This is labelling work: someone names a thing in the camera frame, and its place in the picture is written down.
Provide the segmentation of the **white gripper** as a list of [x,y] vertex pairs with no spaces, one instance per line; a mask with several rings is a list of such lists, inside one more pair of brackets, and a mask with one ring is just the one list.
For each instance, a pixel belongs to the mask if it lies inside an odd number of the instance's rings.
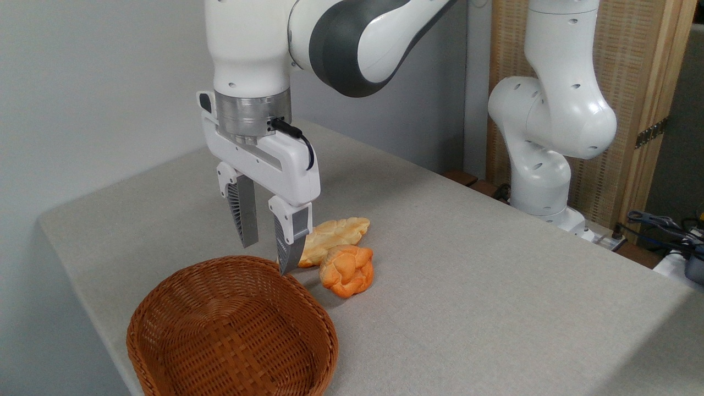
[[244,248],[259,240],[254,182],[274,193],[269,209],[280,273],[299,265],[312,232],[312,202],[320,194],[318,165],[310,164],[306,143],[276,130],[271,122],[291,122],[291,92],[237,98],[198,92],[202,125],[217,166],[219,190],[226,198]]

